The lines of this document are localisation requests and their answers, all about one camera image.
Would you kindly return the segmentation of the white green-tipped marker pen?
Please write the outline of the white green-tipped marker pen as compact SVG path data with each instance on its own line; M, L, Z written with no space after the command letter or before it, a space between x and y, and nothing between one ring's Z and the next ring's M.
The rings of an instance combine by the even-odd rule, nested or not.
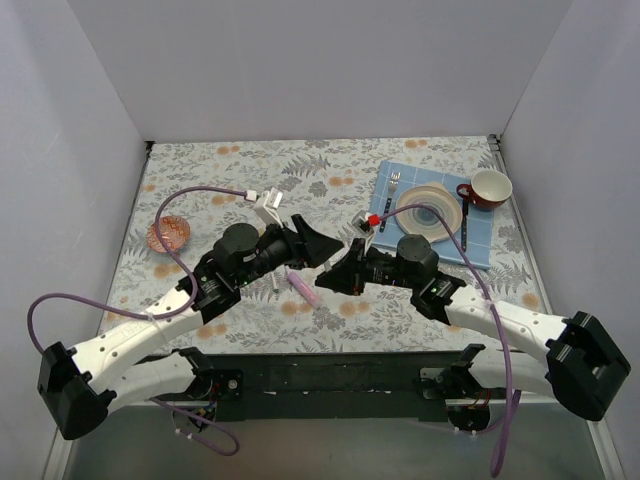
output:
M278 285L278 281L276 278L276 274L274 271L270 272L270 280L271 280L271 285L272 285L272 290L274 293L279 293L280 289L279 289L279 285Z

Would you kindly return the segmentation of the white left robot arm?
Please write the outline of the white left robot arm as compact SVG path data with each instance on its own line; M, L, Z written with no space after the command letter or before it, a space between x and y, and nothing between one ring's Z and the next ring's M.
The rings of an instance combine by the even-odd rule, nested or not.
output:
M241 290L282 265L316 268L342 249L300 216L291 227L272 224L228 227L191 274L148 307L141 319L123 323L73 347L57 342L42 354L37 390L63 438L78 439L109 414L165 394L193 400L220 386L215 368L197 348L159 360L148 355L230 310Z

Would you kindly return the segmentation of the pink highlighter pen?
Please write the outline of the pink highlighter pen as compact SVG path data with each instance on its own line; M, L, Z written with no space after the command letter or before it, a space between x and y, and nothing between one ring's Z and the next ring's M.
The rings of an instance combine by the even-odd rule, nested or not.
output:
M311 305L313 308L318 308L321 305L321 301L318 295L297 273L292 270L288 270L287 279L309 305Z

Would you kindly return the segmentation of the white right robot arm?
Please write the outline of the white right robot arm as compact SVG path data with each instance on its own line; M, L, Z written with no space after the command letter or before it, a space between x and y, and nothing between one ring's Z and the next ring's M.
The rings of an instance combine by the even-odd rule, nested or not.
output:
M544 384L567 410L601 420L631 372L620 348L597 317L566 318L509 304L439 269L439 257L420 235L406 235L395 254L352 242L346 255L320 274L316 286L357 296L366 284L411 290L411 304L429 320L474 330L506 343L546 367Z

